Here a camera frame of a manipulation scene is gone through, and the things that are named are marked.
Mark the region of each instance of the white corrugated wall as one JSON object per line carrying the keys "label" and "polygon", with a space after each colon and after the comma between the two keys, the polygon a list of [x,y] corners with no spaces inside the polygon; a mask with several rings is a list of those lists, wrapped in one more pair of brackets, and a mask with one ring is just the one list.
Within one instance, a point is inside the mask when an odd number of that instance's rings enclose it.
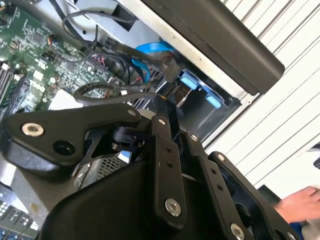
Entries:
{"label": "white corrugated wall", "polygon": [[286,68],[207,151],[225,153],[258,187],[282,163],[320,141],[320,0],[222,2]]}

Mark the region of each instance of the silver screw head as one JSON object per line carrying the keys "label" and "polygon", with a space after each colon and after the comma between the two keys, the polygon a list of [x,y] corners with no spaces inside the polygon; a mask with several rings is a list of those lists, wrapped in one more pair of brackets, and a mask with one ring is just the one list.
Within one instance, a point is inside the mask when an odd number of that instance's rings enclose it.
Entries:
{"label": "silver screw head", "polygon": [[238,240],[245,240],[245,234],[242,229],[235,223],[232,223],[230,226],[231,232]]}
{"label": "silver screw head", "polygon": [[198,138],[195,135],[191,135],[191,139],[195,142],[198,142]]}
{"label": "silver screw head", "polygon": [[291,232],[288,231],[287,234],[291,240],[297,240]]}
{"label": "silver screw head", "polygon": [[39,124],[36,123],[25,123],[22,128],[21,131],[30,137],[39,137],[41,135],[43,135],[45,133],[45,130],[42,126],[40,126]]}
{"label": "silver screw head", "polygon": [[173,198],[168,198],[164,203],[166,211],[174,217],[178,217],[181,214],[181,207],[179,203]]}
{"label": "silver screw head", "polygon": [[222,156],[221,154],[218,154],[217,157],[222,162],[225,160],[224,156]]}
{"label": "silver screw head", "polygon": [[162,124],[162,125],[166,125],[166,122],[164,120],[162,120],[161,118],[159,119],[159,122]]}
{"label": "silver screw head", "polygon": [[134,111],[132,111],[132,110],[128,110],[128,113],[129,113],[130,115],[132,115],[132,116],[137,116],[137,114],[136,114]]}

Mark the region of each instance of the blue drive bracket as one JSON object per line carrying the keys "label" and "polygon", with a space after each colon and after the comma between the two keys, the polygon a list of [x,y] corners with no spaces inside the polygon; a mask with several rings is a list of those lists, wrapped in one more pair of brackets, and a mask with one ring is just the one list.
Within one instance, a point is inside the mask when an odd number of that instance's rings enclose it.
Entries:
{"label": "blue drive bracket", "polygon": [[208,87],[200,85],[198,79],[189,72],[185,71],[180,80],[192,90],[196,90],[200,86],[200,88],[203,88],[207,92],[205,99],[216,109],[221,107],[221,98],[212,92]]}
{"label": "blue drive bracket", "polygon": [[196,90],[199,86],[198,79],[195,76],[188,73],[187,71],[183,73],[180,80],[192,90]]}
{"label": "blue drive bracket", "polygon": [[212,91],[208,92],[208,94],[205,96],[205,99],[211,103],[212,106],[214,106],[216,109],[221,108],[221,99],[219,96],[214,94]]}

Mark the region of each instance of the computer motherboard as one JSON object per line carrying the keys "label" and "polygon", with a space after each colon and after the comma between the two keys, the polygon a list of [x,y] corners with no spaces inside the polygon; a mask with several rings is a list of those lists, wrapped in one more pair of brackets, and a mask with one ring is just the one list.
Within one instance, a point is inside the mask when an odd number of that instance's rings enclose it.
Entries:
{"label": "computer motherboard", "polygon": [[[61,60],[49,44],[53,37],[55,50],[65,59],[84,55],[22,9],[0,7],[0,120],[17,111],[81,107],[72,98],[78,87],[114,79],[94,58]],[[103,97],[104,92],[95,90],[90,96]]]}

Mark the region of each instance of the capacitor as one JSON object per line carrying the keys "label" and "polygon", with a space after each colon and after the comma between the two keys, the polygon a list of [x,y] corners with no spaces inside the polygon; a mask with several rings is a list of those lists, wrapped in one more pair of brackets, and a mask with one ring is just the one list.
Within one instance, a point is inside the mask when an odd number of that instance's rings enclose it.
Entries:
{"label": "capacitor", "polygon": [[57,80],[54,77],[50,77],[49,81],[52,84],[55,84],[57,82]]}
{"label": "capacitor", "polygon": [[97,69],[95,67],[92,67],[92,66],[89,66],[88,67],[88,72],[91,74],[91,75],[95,75],[97,73]]}
{"label": "capacitor", "polygon": [[23,64],[20,62],[20,63],[17,63],[14,68],[15,69],[21,69],[23,67]]}

